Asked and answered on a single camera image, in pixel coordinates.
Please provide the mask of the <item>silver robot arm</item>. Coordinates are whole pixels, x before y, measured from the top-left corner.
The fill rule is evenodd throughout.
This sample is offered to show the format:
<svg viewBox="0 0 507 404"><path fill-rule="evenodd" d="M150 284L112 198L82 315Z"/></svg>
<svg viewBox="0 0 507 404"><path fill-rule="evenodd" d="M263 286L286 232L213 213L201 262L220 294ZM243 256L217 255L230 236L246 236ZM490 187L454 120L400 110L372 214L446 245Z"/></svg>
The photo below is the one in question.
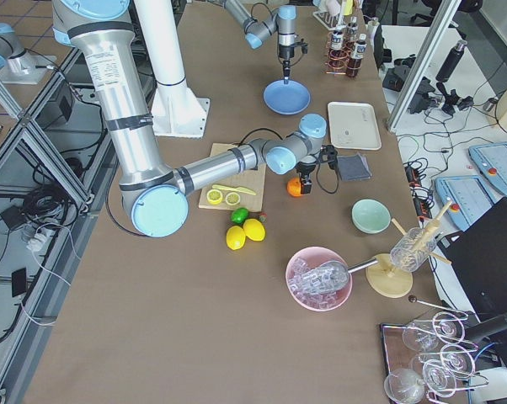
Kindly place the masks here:
<svg viewBox="0 0 507 404"><path fill-rule="evenodd" d="M297 11L295 5L282 5L269 11L264 20L256 19L252 11L248 11L240 1L212 1L229 12L229 14L243 28L244 39L252 49L258 49L272 35L277 34L277 57L282 66L283 83L291 82L292 59L295 49L300 48L304 56L308 43L299 39L296 33Z"/></svg>
<svg viewBox="0 0 507 404"><path fill-rule="evenodd" d="M201 136L208 109L187 86L168 1L135 4L157 81L155 104L147 105L131 53L135 31L128 7L126 1L55 1L53 29L57 41L84 55L122 168L122 203L140 233L176 232L189 213L187 198L197 189L262 164L284 174L321 151L326 120L306 114L280 141L255 139L183 167L168 166L157 137Z"/></svg>

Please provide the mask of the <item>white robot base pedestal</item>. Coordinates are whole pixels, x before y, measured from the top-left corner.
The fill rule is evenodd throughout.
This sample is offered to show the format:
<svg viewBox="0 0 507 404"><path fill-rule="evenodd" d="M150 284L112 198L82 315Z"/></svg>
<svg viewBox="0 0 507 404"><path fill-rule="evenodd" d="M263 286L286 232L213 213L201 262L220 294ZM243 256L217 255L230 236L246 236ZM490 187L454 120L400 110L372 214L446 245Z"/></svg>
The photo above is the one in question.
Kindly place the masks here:
<svg viewBox="0 0 507 404"><path fill-rule="evenodd" d="M157 136L200 139L204 135L210 100L189 88L170 1L135 2L157 90L152 101Z"/></svg>

